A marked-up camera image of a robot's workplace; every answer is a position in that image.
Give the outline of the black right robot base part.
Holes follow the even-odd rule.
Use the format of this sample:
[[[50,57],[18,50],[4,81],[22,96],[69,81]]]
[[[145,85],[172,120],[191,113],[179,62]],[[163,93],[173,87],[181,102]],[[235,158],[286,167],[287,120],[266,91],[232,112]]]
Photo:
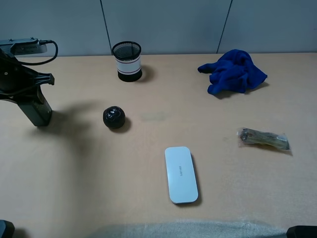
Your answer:
[[[317,238],[317,226],[294,226],[286,232],[287,238]]]

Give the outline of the black left robot base part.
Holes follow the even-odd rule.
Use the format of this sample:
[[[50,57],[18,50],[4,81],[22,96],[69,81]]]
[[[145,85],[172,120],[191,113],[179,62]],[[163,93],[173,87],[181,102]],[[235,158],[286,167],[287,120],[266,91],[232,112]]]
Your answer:
[[[12,238],[15,226],[12,222],[0,220],[0,238]]]

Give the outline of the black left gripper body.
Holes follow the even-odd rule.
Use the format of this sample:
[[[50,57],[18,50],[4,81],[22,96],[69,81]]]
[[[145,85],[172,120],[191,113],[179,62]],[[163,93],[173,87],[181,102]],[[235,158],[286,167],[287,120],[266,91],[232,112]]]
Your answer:
[[[0,99],[15,104],[37,102],[38,73],[0,51]]]

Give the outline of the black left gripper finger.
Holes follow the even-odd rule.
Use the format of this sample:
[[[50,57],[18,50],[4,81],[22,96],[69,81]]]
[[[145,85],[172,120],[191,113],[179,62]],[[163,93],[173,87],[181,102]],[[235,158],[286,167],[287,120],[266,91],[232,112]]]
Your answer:
[[[36,85],[54,85],[54,76],[51,73],[38,73],[36,75]]]

